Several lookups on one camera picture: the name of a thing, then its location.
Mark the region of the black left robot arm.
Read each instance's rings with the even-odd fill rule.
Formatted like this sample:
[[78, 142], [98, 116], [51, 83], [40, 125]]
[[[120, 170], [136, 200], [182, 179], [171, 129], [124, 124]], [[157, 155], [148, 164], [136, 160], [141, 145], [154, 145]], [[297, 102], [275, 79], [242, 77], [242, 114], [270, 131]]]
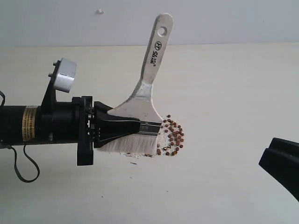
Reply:
[[109, 115], [108, 110], [92, 97], [49, 100], [41, 106], [4, 106], [0, 142], [12, 146], [76, 143], [77, 165], [93, 165], [94, 148], [140, 130], [139, 119]]

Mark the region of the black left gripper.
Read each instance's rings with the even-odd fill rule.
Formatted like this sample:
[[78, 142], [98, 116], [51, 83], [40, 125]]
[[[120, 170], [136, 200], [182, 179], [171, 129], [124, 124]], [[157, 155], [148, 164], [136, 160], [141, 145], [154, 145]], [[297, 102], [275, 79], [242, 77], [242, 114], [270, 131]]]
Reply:
[[41, 143], [77, 144], [77, 165], [93, 165], [94, 148], [101, 148], [118, 138], [138, 133], [141, 121], [118, 117], [107, 112], [112, 107], [94, 101], [94, 141], [88, 127], [92, 114], [91, 96], [73, 97], [71, 102], [58, 102], [45, 96], [41, 105]]

